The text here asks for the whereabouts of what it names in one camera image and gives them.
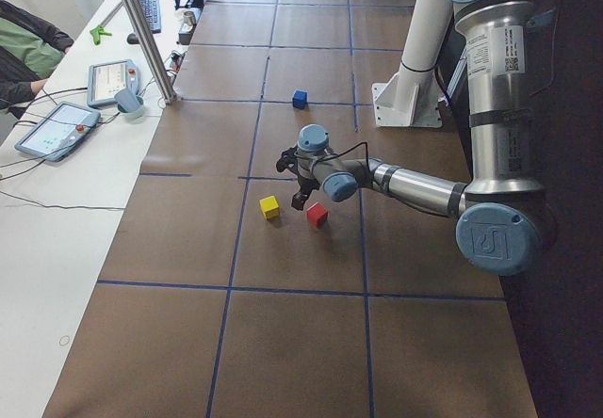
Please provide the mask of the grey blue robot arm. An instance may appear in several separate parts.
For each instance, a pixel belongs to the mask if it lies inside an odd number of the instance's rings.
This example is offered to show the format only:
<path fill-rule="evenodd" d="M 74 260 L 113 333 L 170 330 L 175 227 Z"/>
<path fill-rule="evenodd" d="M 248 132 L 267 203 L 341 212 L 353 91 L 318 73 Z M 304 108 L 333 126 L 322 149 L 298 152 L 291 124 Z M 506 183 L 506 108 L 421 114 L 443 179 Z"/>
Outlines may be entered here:
<path fill-rule="evenodd" d="M 555 239 L 545 189 L 530 165 L 533 114 L 527 91 L 525 28 L 535 0 L 416 0 L 399 70 L 372 87 L 381 127 L 438 127 L 437 59 L 450 28 L 464 36 L 473 174 L 455 183 L 364 157 L 347 160 L 327 130 L 303 127 L 277 161 L 298 179 L 292 205 L 322 190 L 332 201 L 369 188 L 419 211 L 456 222 L 456 242 L 474 266 L 511 276 L 531 266 Z"/>

